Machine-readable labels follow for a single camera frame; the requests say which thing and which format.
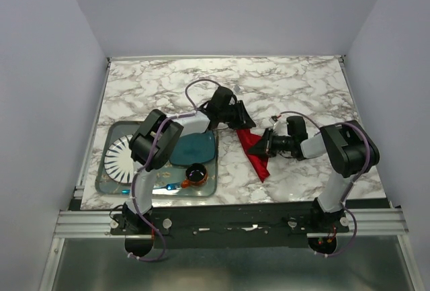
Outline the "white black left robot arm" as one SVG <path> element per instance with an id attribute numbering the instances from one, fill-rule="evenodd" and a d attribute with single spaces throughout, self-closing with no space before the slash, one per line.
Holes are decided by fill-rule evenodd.
<path id="1" fill-rule="evenodd" d="M 156 172 L 167 163 L 179 139 L 214 130 L 220 123 L 233 130 L 256 127 L 243 101 L 223 86 L 219 86 L 206 103 L 193 105 L 191 112 L 168 116 L 154 109 L 149 113 L 129 142 L 130 156 L 135 166 L 123 214 L 126 226 L 133 233 L 143 233 L 148 227 L 159 232 L 146 214 L 153 207 Z"/>

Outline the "red cloth napkin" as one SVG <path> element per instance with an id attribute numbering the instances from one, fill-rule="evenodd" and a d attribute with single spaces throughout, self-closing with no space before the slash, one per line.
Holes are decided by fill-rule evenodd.
<path id="1" fill-rule="evenodd" d="M 268 157 L 251 155 L 248 152 L 251 147 L 253 147 L 259 142 L 261 136 L 251 133 L 249 129 L 236 130 L 236 134 L 238 136 L 245 155 L 247 156 L 249 162 L 251 163 L 257 174 L 257 177 L 259 178 L 260 182 L 263 183 L 265 179 L 270 176 L 270 173 L 267 170 Z"/>

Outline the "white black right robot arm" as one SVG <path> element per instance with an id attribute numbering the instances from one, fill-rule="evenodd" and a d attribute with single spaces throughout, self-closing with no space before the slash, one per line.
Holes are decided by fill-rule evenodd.
<path id="1" fill-rule="evenodd" d="M 355 182 L 379 163 L 380 152 L 355 120 L 323 126 L 312 138 L 308 136 L 302 116 L 290 116 L 286 124 L 286 136 L 277 135 L 268 128 L 247 152 L 258 157 L 288 152 L 298 161 L 328 156 L 332 172 L 325 188 L 312 203 L 309 215 L 310 226 L 323 232 L 340 220 Z"/>

